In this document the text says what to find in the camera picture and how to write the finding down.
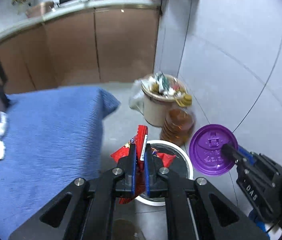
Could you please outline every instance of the countertop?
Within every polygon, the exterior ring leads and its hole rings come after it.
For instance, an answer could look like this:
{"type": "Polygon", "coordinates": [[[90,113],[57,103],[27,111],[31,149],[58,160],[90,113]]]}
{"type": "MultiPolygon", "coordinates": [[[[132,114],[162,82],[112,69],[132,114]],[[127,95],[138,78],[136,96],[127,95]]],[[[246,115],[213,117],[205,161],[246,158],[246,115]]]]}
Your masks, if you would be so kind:
{"type": "Polygon", "coordinates": [[[28,29],[34,25],[48,22],[58,17],[63,17],[67,14],[78,12],[86,9],[98,8],[157,8],[161,5],[160,1],[153,0],[91,0],[87,2],[78,2],[66,7],[56,8],[54,11],[46,13],[39,17],[22,20],[16,24],[7,26],[7,28],[0,32],[0,41],[8,36],[28,29]]]}

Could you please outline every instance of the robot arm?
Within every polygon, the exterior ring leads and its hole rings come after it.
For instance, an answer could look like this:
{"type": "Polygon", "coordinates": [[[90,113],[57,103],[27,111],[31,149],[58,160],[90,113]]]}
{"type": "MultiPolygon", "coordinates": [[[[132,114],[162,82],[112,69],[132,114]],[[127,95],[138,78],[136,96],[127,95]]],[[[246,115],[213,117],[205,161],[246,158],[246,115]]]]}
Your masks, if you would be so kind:
{"type": "MultiPolygon", "coordinates": [[[[266,240],[268,236],[205,178],[189,180],[145,152],[148,197],[164,197],[169,240],[266,240]]],[[[110,240],[115,199],[135,193],[136,151],[99,178],[77,178],[9,237],[10,240],[110,240]]]]}

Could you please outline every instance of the copper pot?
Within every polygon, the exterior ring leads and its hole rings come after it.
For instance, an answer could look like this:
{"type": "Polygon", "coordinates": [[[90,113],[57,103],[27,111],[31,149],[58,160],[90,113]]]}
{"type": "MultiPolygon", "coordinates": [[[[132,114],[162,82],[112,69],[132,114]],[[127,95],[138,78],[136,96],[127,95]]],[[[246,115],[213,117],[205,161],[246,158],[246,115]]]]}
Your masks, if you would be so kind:
{"type": "Polygon", "coordinates": [[[28,9],[25,14],[28,18],[38,17],[52,11],[53,7],[53,1],[41,2],[40,4],[28,9]]]}

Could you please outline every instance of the screw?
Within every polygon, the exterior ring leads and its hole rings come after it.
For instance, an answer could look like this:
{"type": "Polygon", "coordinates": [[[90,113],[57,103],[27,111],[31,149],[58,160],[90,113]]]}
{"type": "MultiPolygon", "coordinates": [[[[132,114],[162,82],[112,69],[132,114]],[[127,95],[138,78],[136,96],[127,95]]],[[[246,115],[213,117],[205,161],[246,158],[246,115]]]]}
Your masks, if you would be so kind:
{"type": "Polygon", "coordinates": [[[113,172],[114,175],[119,175],[119,174],[122,173],[122,169],[121,168],[114,168],[112,170],[112,172],[113,172]]]}
{"type": "Polygon", "coordinates": [[[159,172],[160,172],[161,174],[167,174],[167,173],[169,172],[169,169],[166,168],[166,167],[161,167],[161,168],[159,169],[159,172]]]}
{"type": "Polygon", "coordinates": [[[81,186],[81,185],[84,184],[84,179],[83,178],[77,178],[77,179],[75,179],[74,184],[77,185],[77,186],[81,186]]]}
{"type": "Polygon", "coordinates": [[[207,183],[207,180],[205,178],[197,178],[197,183],[203,186],[207,183]]]}

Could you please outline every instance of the brown cabinet door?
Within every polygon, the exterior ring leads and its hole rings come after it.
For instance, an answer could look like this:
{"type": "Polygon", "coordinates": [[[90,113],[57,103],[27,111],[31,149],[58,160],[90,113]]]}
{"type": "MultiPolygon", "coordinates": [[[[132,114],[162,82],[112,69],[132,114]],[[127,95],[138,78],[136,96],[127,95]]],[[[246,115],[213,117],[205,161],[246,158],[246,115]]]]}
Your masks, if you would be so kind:
{"type": "Polygon", "coordinates": [[[17,94],[34,91],[35,87],[20,50],[20,35],[0,45],[0,61],[8,81],[4,91],[6,94],[17,94]]]}
{"type": "Polygon", "coordinates": [[[56,88],[44,27],[20,34],[20,49],[36,90],[56,88]]]}
{"type": "Polygon", "coordinates": [[[154,9],[95,13],[101,82],[133,82],[153,72],[158,19],[154,9]]]}
{"type": "Polygon", "coordinates": [[[59,86],[100,82],[93,12],[57,19],[45,31],[59,86]]]}

